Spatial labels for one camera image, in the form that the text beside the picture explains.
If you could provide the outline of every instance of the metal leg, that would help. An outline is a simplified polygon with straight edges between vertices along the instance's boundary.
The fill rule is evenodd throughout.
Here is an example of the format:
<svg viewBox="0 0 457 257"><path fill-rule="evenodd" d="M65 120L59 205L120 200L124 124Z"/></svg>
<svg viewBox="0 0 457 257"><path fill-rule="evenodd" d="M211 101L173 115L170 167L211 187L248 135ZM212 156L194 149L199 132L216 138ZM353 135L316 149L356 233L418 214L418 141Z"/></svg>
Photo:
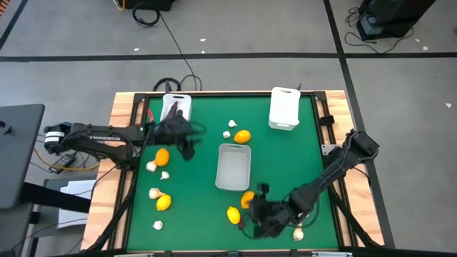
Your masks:
<svg viewBox="0 0 457 257"><path fill-rule="evenodd" d="M24 182L20 202L29 202L44 206L62 208L69 211L88 213L91 200L55 191L43 186Z"/></svg>
<svg viewBox="0 0 457 257"><path fill-rule="evenodd" d="M32 211L29 223L38 224L39 219L40 219L40 213L38 211Z"/></svg>
<svg viewBox="0 0 457 257"><path fill-rule="evenodd" d="M32 237L30 241L29 257L35 257L36 248L38 247L39 238Z"/></svg>

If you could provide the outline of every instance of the white container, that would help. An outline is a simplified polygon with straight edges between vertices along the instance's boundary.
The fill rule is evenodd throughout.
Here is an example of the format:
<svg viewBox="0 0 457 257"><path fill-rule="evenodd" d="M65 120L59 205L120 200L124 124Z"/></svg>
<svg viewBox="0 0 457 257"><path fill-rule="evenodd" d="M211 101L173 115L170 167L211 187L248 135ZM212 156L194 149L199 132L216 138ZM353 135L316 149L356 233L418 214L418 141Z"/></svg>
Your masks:
<svg viewBox="0 0 457 257"><path fill-rule="evenodd" d="M275 87L271 90L270 117L268 124L272 129L291 131L297 126L300 91Z"/></svg>
<svg viewBox="0 0 457 257"><path fill-rule="evenodd" d="M178 110L183 111L183 117L187 120L191 120L192 111L192 98L189 95L184 94L166 94L164 95L164 104L162 106L162 113L160 115L160 121L163 121L168 115L171 107L175 102L178 102Z"/></svg>

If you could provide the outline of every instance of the yellow fruit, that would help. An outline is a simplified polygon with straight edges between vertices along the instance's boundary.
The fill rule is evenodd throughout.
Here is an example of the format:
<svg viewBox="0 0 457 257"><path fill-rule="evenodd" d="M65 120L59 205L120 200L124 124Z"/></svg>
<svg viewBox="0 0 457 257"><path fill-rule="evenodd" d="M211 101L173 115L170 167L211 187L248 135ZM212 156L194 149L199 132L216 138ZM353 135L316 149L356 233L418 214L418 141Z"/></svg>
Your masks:
<svg viewBox="0 0 457 257"><path fill-rule="evenodd" d="M171 196L163 195L161 196L156 203L157 211L165 211L171 205Z"/></svg>
<svg viewBox="0 0 457 257"><path fill-rule="evenodd" d="M233 224L238 224L241 221L241 215L237 208L230 206L227 209L227 217Z"/></svg>

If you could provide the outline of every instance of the wooden table frame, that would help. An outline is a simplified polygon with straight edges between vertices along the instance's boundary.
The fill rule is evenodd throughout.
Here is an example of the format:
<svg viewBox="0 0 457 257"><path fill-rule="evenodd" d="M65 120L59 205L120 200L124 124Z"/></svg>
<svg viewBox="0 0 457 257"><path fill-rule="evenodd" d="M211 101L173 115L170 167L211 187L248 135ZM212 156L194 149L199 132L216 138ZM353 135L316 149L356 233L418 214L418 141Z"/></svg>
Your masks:
<svg viewBox="0 0 457 257"><path fill-rule="evenodd" d="M333 115L335 124L332 126L321 126L320 142L324 144L341 144L346 133L353 128L351 115L348 109L348 103L344 91L302 91L304 94L313 93L314 108L319 117ZM270 91L200 91L200 92L182 92L190 95L214 95L214 94L266 94ZM138 124L144 116L144 95L151 94L153 96L163 95L163 92L148 92L148 93L117 93L114 106L111 113L109 125L112 126L128 126ZM103 176L114 164L110 160L103 160L100 163L98 177ZM89 218L84 232L84 239L81 244L81 249L88 248L96 238L104 230L106 224L111 219L114 209L117 208L125 197L130 186L131 172L121 173L119 170L114 170L105 178L99 181L91 203ZM377 243L383 244L383 235L378 222L378 216L375 211L373 196L367 178L357 172L348 171L346 177L335 182L334 186L341 196L343 202L349 205L352 214L356 217L361 226L366 230L368 235ZM118 189L123 189L123 193L114 193ZM361 241L356 237L355 233L348 226L346 219L342 213L332 205L332 212L336 229L339 246L357 246L361 245ZM126 247L127 237L124 236L126 225L128 229L129 222L126 223L126 218L130 218L131 209L124 214L119 221L116 232L111 236L111 240L105 248L123 248Z"/></svg>

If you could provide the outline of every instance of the black speaker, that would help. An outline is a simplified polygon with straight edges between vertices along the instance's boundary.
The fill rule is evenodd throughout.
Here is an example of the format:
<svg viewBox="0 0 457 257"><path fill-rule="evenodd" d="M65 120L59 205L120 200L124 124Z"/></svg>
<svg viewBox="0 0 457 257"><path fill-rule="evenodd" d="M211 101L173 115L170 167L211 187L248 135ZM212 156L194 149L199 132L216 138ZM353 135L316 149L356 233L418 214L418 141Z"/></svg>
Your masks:
<svg viewBox="0 0 457 257"><path fill-rule="evenodd" d="M404 37L435 0L364 0L357 30L362 40Z"/></svg>

